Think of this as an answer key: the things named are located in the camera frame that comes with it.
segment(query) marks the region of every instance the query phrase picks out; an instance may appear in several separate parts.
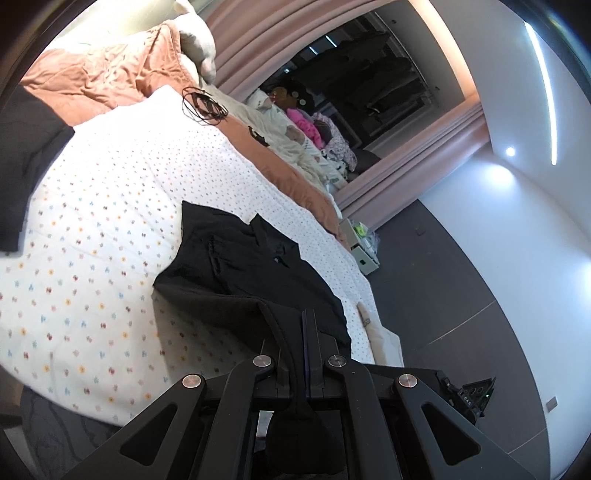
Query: dark floor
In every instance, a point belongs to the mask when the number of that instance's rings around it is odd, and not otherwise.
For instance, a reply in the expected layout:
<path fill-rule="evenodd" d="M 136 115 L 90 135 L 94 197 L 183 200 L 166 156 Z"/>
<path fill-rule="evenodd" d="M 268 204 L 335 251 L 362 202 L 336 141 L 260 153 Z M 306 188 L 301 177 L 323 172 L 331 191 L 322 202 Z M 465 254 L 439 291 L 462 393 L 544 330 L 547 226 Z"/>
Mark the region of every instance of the dark floor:
<path fill-rule="evenodd" d="M 380 268 L 368 279 L 408 367 L 443 370 L 456 385 L 497 377 L 481 429 L 538 480 L 550 477 L 540 397 L 495 297 L 419 201 L 378 230 Z"/>

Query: white wall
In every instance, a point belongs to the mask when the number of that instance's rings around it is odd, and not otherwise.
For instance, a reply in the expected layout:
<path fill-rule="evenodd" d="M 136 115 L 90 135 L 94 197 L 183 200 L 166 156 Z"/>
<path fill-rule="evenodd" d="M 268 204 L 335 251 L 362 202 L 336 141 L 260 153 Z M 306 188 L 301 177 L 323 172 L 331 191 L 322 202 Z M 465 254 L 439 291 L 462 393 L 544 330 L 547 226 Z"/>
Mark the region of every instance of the white wall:
<path fill-rule="evenodd" d="M 541 401 L 558 399 L 546 412 L 555 478 L 591 432 L 591 243 L 552 197 L 490 147 L 421 201 L 501 305 Z"/>
<path fill-rule="evenodd" d="M 550 164 L 550 116 L 540 65 L 523 20 L 498 0 L 431 0 L 476 83 L 495 153 L 554 197 L 591 238 L 591 105 L 540 40 L 556 103 L 558 163 Z"/>

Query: black sleeve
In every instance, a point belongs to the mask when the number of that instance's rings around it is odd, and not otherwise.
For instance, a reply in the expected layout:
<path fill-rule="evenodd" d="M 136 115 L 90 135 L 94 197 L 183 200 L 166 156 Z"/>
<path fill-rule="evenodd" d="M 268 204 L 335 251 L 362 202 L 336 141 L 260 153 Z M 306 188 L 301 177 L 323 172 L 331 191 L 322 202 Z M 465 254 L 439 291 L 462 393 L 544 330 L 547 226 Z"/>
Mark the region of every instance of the black sleeve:
<path fill-rule="evenodd" d="M 29 198 L 73 135 L 48 105 L 17 86 L 0 112 L 0 251 L 18 250 Z"/>

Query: metal pivot cap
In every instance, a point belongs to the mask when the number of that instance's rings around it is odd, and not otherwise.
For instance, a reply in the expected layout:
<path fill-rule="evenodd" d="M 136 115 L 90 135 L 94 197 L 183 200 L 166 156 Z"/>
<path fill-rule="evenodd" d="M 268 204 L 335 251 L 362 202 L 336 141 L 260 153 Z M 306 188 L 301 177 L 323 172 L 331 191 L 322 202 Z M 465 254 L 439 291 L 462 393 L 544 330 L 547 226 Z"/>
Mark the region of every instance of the metal pivot cap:
<path fill-rule="evenodd" d="M 405 388 L 412 388 L 417 386 L 418 380 L 414 375 L 402 374 L 398 377 L 398 383 Z"/>
<path fill-rule="evenodd" d="M 347 359 L 343 355 L 333 355 L 329 357 L 329 365 L 332 367 L 344 367 L 347 364 Z"/>
<path fill-rule="evenodd" d="M 256 367 L 264 368 L 268 367 L 271 364 L 271 357 L 269 355 L 257 355 L 255 358 L 252 359 L 252 363 Z"/>
<path fill-rule="evenodd" d="M 185 388 L 196 388 L 201 385 L 201 377 L 199 375 L 191 374 L 183 378 L 183 386 Z"/>

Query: pink curtain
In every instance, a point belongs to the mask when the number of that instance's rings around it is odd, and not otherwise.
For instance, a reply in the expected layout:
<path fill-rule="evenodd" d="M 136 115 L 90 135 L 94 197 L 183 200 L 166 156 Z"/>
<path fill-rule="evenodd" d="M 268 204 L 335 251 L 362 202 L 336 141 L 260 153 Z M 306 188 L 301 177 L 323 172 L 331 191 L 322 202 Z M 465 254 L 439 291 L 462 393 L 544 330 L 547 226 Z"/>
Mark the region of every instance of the pink curtain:
<path fill-rule="evenodd" d="M 343 214 L 382 226 L 490 141 L 473 95 L 335 194 Z"/>
<path fill-rule="evenodd" d="M 216 86 L 242 101 L 306 45 L 391 1 L 225 0 L 207 17 Z"/>

